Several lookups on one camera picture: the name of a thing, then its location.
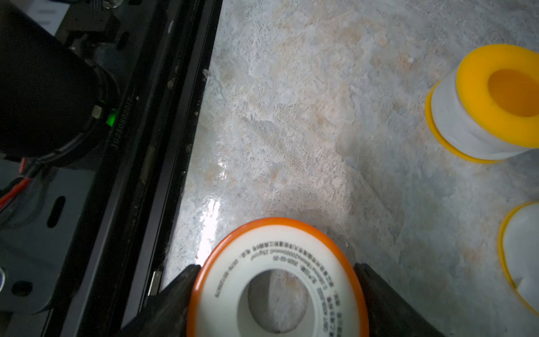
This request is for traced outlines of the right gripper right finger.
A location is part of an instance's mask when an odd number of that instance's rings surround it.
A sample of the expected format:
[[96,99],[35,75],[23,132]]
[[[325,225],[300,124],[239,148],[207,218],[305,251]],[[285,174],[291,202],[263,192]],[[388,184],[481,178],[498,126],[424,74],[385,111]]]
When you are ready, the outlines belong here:
[[373,268],[357,263],[355,273],[362,287],[370,336],[441,336]]

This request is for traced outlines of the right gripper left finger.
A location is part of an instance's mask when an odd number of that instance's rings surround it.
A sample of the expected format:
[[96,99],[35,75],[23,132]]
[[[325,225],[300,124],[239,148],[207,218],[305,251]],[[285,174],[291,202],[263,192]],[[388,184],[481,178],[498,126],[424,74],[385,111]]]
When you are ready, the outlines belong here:
[[152,297],[117,335],[186,336],[189,301],[201,269],[200,265],[188,265],[162,292]]

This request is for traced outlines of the orange tape roll front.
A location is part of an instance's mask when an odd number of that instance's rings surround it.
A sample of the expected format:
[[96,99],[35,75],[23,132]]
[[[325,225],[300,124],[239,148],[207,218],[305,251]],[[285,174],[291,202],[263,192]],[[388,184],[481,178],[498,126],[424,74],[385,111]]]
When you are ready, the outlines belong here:
[[188,336],[270,336],[248,307],[248,285],[268,270],[284,270],[306,287],[310,301],[287,336],[368,336],[359,280],[344,253],[323,232],[290,218],[262,218],[239,227],[212,251],[192,289]]

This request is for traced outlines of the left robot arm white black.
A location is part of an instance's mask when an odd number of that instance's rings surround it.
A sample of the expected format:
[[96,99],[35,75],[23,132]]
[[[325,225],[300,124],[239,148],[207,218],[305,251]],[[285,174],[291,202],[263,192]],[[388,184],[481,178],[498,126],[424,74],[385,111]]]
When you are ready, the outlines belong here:
[[119,105],[113,78],[1,2],[1,153],[57,167],[108,137]]

